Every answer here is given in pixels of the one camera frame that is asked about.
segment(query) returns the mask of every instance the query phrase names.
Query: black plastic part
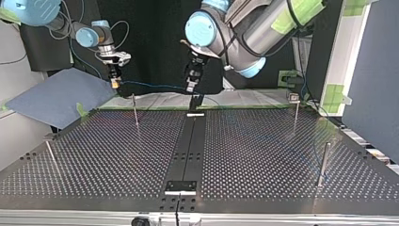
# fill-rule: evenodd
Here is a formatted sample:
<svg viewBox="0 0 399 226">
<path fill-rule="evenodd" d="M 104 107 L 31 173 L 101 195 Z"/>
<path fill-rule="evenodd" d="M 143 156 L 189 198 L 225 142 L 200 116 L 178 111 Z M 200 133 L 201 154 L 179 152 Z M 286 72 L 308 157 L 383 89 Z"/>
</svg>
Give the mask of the black plastic part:
<svg viewBox="0 0 399 226">
<path fill-rule="evenodd" d="M 134 218 L 132 226 L 150 226 L 150 221 L 147 218 Z"/>
<path fill-rule="evenodd" d="M 200 112 L 197 110 L 197 107 L 199 107 L 199 106 L 202 105 L 203 98 L 204 98 L 203 95 L 193 95 L 193 96 L 191 97 L 190 108 L 189 108 L 189 111 L 188 111 L 188 112 L 189 112 L 189 113 L 200 113 Z"/>
<path fill-rule="evenodd" d="M 169 181 L 167 191 L 196 191 L 196 181 Z"/>
<path fill-rule="evenodd" d="M 195 83 L 199 83 L 203 76 L 203 68 L 209 61 L 209 57 L 198 53 L 190 52 L 190 62 L 185 67 L 184 74 L 188 78 L 187 80 Z"/>
</svg>

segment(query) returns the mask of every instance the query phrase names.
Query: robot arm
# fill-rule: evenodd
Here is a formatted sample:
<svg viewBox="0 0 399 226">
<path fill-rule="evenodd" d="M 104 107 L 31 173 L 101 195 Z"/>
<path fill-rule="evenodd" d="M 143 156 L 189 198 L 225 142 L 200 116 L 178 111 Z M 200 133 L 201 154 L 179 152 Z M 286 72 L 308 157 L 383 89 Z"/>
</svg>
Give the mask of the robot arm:
<svg viewBox="0 0 399 226">
<path fill-rule="evenodd" d="M 235 27 L 263 5 L 269 6 L 238 34 Z M 263 68 L 273 46 L 323 8 L 323 0 L 235 0 L 232 6 L 229 0 L 203 0 L 186 23 L 185 35 L 193 52 L 220 57 L 226 71 L 234 69 L 251 78 Z M 190 75 L 187 82 L 187 90 L 193 90 Z"/>
<path fill-rule="evenodd" d="M 108 21 L 94 21 L 91 26 L 70 22 L 60 12 L 61 0 L 0 0 L 0 8 L 13 12 L 23 24 L 47 26 L 50 30 L 76 39 L 83 47 L 98 47 L 97 58 L 109 68 L 112 87 L 120 86 L 120 68 L 131 55 L 117 52 Z"/>
</svg>

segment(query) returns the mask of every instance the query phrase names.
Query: metal bracket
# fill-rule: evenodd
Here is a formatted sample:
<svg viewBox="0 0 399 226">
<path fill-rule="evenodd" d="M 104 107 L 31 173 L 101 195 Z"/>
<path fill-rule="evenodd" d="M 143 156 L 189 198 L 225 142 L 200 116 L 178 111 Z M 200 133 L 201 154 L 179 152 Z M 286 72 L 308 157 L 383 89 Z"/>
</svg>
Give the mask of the metal bracket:
<svg viewBox="0 0 399 226">
<path fill-rule="evenodd" d="M 169 181 L 165 190 L 166 195 L 195 196 L 196 181 Z"/>
<path fill-rule="evenodd" d="M 191 97 L 190 108 L 187 112 L 187 117 L 203 117 L 205 113 L 202 111 L 198 111 L 197 107 L 202 105 L 203 95 L 193 95 Z"/>
<path fill-rule="evenodd" d="M 343 96 L 343 104 L 345 105 L 352 105 L 352 98 L 348 97 L 348 96 Z"/>
</svg>

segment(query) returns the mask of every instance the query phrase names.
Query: metal table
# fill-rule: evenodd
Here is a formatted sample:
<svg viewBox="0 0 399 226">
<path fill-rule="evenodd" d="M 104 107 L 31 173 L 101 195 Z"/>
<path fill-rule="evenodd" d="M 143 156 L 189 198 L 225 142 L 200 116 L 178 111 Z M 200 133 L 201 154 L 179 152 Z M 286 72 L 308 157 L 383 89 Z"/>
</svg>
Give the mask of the metal table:
<svg viewBox="0 0 399 226">
<path fill-rule="evenodd" d="M 297 122 L 292 108 L 198 118 L 139 111 L 138 119 L 137 126 L 132 111 L 94 112 L 1 171 L 0 224 L 136 216 L 163 225 L 193 216 L 207 225 L 399 222 L 399 177 L 312 110 L 300 109 Z M 196 196 L 167 196 L 169 181 L 196 182 Z"/>
</svg>

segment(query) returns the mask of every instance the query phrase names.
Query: black metal plate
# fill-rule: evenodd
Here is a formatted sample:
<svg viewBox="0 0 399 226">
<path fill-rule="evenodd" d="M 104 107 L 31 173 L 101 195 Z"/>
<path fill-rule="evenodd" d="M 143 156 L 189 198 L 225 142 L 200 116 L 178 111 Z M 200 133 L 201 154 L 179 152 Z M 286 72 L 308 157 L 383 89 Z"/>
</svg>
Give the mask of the black metal plate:
<svg viewBox="0 0 399 226">
<path fill-rule="evenodd" d="M 314 111 L 301 109 L 296 124 L 291 108 L 208 111 L 194 138 L 204 142 L 201 169 L 186 170 L 201 172 L 189 178 L 199 181 L 187 197 L 195 212 L 399 214 L 399 177 Z M 327 183 L 317 187 L 326 142 Z"/>
<path fill-rule="evenodd" d="M 185 112 L 137 113 L 138 127 L 133 111 L 97 112 L 51 142 L 56 161 L 41 147 L 4 170 L 0 208 L 174 211 L 164 183 Z"/>
</svg>

